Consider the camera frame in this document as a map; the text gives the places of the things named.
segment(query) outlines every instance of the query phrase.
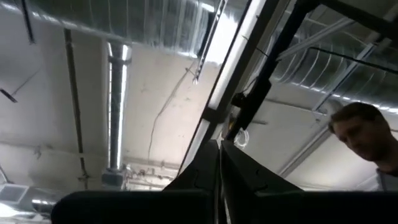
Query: wire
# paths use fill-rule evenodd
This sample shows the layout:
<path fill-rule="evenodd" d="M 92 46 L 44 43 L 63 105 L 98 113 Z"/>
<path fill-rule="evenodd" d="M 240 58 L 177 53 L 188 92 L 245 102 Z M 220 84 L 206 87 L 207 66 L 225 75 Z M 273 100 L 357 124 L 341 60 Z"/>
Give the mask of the wire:
<path fill-rule="evenodd" d="M 244 93 L 245 91 L 248 91 L 250 89 L 250 86 L 253 85 L 253 83 L 255 81 L 257 81 L 257 79 L 259 78 L 259 76 L 256 76 L 255 78 L 253 78 L 253 80 L 251 80 L 251 82 L 249 83 L 249 85 L 242 91 L 242 93 Z"/>
<path fill-rule="evenodd" d="M 66 41 L 66 42 L 65 42 L 65 45 L 72 45 L 72 44 L 73 44 L 73 43 L 70 42 L 70 41 Z M 62 56 L 63 50 L 64 50 L 64 46 L 62 46 L 62 47 L 54 54 L 53 58 L 55 57 L 56 60 L 58 60 L 58 58 Z M 16 96 L 17 93 L 19 92 L 19 90 L 20 90 L 21 88 L 23 88 L 27 83 L 29 83 L 29 81 L 31 81 L 31 80 L 44 68 L 44 66 L 45 66 L 45 64 L 44 64 L 44 62 L 42 62 L 42 63 L 40 64 L 40 66 L 38 67 L 38 69 L 37 69 L 33 74 L 29 75 L 29 76 L 26 78 L 26 80 L 25 80 L 21 85 L 19 85 L 19 86 L 17 87 L 17 89 L 16 89 L 14 92 L 11 93 L 11 96 L 13 96 L 13 97 Z"/>
<path fill-rule="evenodd" d="M 5 171 L 2 169 L 1 166 L 0 166 L 0 173 L 1 173 L 5 183 L 11 183 L 10 180 L 7 178 Z"/>
<path fill-rule="evenodd" d="M 239 142 L 239 135 L 236 135 L 234 139 L 235 145 L 241 147 L 241 149 L 244 149 L 247 144 L 249 143 L 249 132 L 247 130 L 243 130 L 242 128 L 239 130 L 240 133 L 243 133 L 244 135 L 244 143 Z"/>
<path fill-rule="evenodd" d="M 177 84 L 175 84 L 173 91 L 171 92 L 171 94 L 169 95 L 169 97 L 167 98 L 166 102 L 163 104 L 162 109 L 159 111 L 159 113 L 156 115 L 155 120 L 154 120 L 154 124 L 152 126 L 152 131 L 150 132 L 150 140 L 149 140 L 149 147 L 148 147 L 148 161 L 149 161 L 149 156 L 150 156 L 150 150 L 152 149 L 152 142 L 154 140 L 154 132 L 155 132 L 155 128 L 156 128 L 156 123 L 157 120 L 160 118 L 160 116 L 162 115 L 162 113 L 167 109 L 167 107 L 169 106 L 170 102 L 172 101 L 172 99 L 174 98 L 177 90 L 180 88 L 180 85 L 182 83 L 182 81 L 185 79 L 185 77 L 191 72 L 191 68 L 193 67 L 193 65 L 195 64 L 195 61 L 193 61 L 191 63 L 191 65 L 189 66 L 189 68 L 185 69 L 185 73 L 182 75 L 182 77 L 180 78 L 180 80 L 177 82 Z"/>
<path fill-rule="evenodd" d="M 356 63 L 367 65 L 367 66 L 370 66 L 370 67 L 373 67 L 373 68 L 378 68 L 380 70 L 383 70 L 383 71 L 390 72 L 390 73 L 398 75 L 398 71 L 397 70 L 394 70 L 394 69 L 391 69 L 391 68 L 386 68 L 386 67 L 383 67 L 383 66 L 380 66 L 380 65 L 376 65 L 374 63 L 365 62 L 364 60 L 358 60 L 358 59 L 355 59 L 353 57 L 350 57 L 350 56 L 347 56 L 347 55 L 343 55 L 343 54 L 340 54 L 340 53 L 337 53 L 337 52 L 332 52 L 330 50 L 321 49 L 319 47 L 310 47 L 310 49 L 319 50 L 319 51 L 324 52 L 324 53 L 336 55 L 336 56 L 339 56 L 339 57 L 342 57 L 342 58 L 345 58 L 345 59 L 348 59 L 348 60 L 352 60 L 352 61 L 354 61 Z"/>

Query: vertical duct pipe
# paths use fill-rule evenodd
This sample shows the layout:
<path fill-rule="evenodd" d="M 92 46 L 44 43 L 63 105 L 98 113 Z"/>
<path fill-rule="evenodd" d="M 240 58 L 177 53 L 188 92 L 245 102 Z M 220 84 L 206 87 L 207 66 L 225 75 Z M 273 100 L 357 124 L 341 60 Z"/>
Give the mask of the vertical duct pipe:
<path fill-rule="evenodd" d="M 120 190 L 123 184 L 122 135 L 128 74 L 131 64 L 130 46 L 107 42 L 108 48 L 108 166 L 102 176 L 103 187 Z"/>

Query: air vent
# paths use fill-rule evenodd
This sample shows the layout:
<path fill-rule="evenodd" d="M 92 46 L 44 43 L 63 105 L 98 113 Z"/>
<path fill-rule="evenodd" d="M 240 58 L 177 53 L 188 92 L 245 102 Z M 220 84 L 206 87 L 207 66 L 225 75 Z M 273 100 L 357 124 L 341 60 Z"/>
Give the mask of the air vent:
<path fill-rule="evenodd" d="M 0 201 L 19 203 L 27 192 L 28 187 L 14 184 L 5 184 L 0 187 Z"/>

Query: ceiling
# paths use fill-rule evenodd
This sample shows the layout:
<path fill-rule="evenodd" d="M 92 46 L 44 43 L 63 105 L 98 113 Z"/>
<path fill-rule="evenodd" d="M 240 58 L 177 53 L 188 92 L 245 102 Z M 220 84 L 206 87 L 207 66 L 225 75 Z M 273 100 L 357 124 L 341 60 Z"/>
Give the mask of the ceiling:
<path fill-rule="evenodd" d="M 351 1 L 379 16 L 389 8 L 387 3 L 359 2 Z M 331 12 L 315 18 L 322 10 L 317 9 L 312 18 L 326 25 L 336 21 Z M 32 22 L 37 43 L 31 45 L 22 16 L 0 9 L 0 30 L 7 30 L 0 34 L 0 88 L 17 100 L 13 103 L 0 95 L 0 165 L 16 184 L 75 191 L 85 188 L 87 178 L 89 189 L 99 189 L 107 156 L 105 42 L 72 31 L 83 141 L 83 153 L 79 153 L 63 29 Z M 224 31 L 234 32 L 225 27 Z M 365 28 L 347 32 L 363 41 L 370 33 Z M 192 64 L 186 57 L 133 46 L 123 131 L 123 161 L 131 169 L 177 175 L 220 70 L 219 65 L 207 63 L 199 84 L 194 85 L 193 75 L 187 72 L 190 67 L 195 71 Z M 321 97 L 321 93 L 274 83 L 256 122 L 248 127 L 250 140 L 244 152 L 281 174 L 320 135 L 335 109 L 325 104 L 321 113 L 312 112 Z M 398 129 L 395 116 L 388 114 L 387 119 Z M 311 146 L 311 153 L 285 173 L 287 180 L 307 190 L 374 188 L 374 166 L 334 136 L 322 134 Z M 81 171 L 81 158 L 88 177 Z M 167 184 L 156 181 L 154 189 Z M 131 186 L 150 189 L 142 182 Z"/>

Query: metal pipe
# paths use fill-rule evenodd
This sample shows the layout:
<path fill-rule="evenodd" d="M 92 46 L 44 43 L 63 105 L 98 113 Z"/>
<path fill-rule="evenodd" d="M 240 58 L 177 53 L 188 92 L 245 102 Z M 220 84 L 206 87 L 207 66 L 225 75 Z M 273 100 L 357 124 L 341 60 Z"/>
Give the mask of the metal pipe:
<path fill-rule="evenodd" d="M 322 29 L 311 37 L 305 39 L 301 43 L 298 43 L 292 47 L 289 47 L 285 51 L 279 54 L 277 60 L 282 60 L 283 58 L 288 57 L 289 55 L 295 54 L 303 49 L 311 47 L 313 44 L 317 43 L 322 38 L 327 37 L 328 35 L 334 34 L 342 29 L 354 24 L 355 21 L 347 18 L 342 18 L 335 22 L 334 24 Z"/>
<path fill-rule="evenodd" d="M 124 108 L 127 95 L 127 66 L 132 48 L 108 42 L 108 169 L 121 170 Z"/>

